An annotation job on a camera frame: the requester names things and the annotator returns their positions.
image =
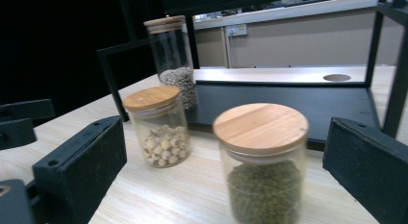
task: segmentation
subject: black background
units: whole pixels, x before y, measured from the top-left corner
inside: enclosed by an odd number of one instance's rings
[[[128,5],[138,38],[143,21],[164,16],[161,0]],[[0,104],[52,99],[59,116],[103,97],[95,51],[128,41],[119,0],[0,0]],[[119,88],[156,73],[148,45],[109,62]]]

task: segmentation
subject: white chickpea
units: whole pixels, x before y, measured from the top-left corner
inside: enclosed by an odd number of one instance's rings
[[[148,149],[148,148],[144,148],[144,149],[143,149],[143,154],[144,154],[146,157],[150,157],[150,155],[152,154],[152,150],[151,150],[151,149]]]
[[[144,142],[144,145],[149,149],[153,149],[154,147],[156,147],[157,142],[154,139],[154,137],[148,137],[147,140]]]
[[[183,158],[185,158],[186,156],[187,156],[187,151],[186,151],[186,150],[181,150],[180,153],[179,153],[179,155],[178,155],[178,157],[179,157],[180,159],[183,159]]]
[[[163,136],[163,140],[170,140],[171,139],[171,137],[172,137],[172,135],[171,134],[169,134],[169,133],[166,133],[164,136]]]
[[[159,159],[158,165],[161,166],[161,167],[163,167],[163,166],[167,165],[167,161],[164,160],[164,159]]]
[[[180,143],[180,140],[179,139],[177,139],[177,138],[172,138],[171,140],[170,140],[170,145],[171,145],[171,147],[179,147],[179,143]]]
[[[162,159],[168,160],[171,157],[171,153],[168,150],[163,151],[162,153]]]
[[[150,158],[157,161],[160,158],[160,155],[152,154]]]
[[[153,165],[154,162],[155,162],[155,161],[154,161],[152,158],[148,158],[148,159],[147,159],[147,163],[149,163],[149,164],[151,164],[151,165]]]
[[[166,149],[168,149],[171,145],[170,145],[170,142],[168,141],[168,140],[162,140],[162,143],[161,143],[161,145],[162,145],[162,148],[164,149],[164,150],[166,150]]]
[[[154,148],[153,153],[155,155],[161,155],[163,153],[163,148],[161,145],[156,146],[156,148]]]
[[[178,157],[175,155],[172,155],[169,159],[168,159],[168,163],[176,163],[178,161]]]
[[[187,143],[186,142],[184,142],[184,141],[181,141],[180,142],[180,144],[179,144],[179,146],[180,146],[180,149],[187,149]]]
[[[180,154],[180,148],[171,148],[171,154],[173,155]]]

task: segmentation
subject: white wall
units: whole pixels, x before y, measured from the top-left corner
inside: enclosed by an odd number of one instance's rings
[[[368,8],[247,24],[247,36],[228,37],[229,67],[367,64],[373,21]],[[226,66],[222,31],[196,31],[202,66]],[[395,64],[402,32],[385,20],[377,63]]]

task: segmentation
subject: round hole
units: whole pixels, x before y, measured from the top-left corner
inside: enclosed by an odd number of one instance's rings
[[[54,165],[56,165],[56,164],[58,164],[59,162],[57,161],[57,160],[53,160],[53,161],[50,161],[50,162],[48,162],[48,165],[49,166],[54,166]]]
[[[10,191],[11,187],[7,185],[0,186],[0,197]]]
[[[323,79],[329,82],[345,82],[350,80],[351,77],[344,74],[330,74],[324,76]]]

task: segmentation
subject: black foam block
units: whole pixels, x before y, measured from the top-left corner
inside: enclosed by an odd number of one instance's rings
[[[335,117],[323,168],[380,223],[408,223],[408,146],[377,129]]]
[[[51,223],[88,223],[127,162],[119,116],[96,121],[33,165]]]

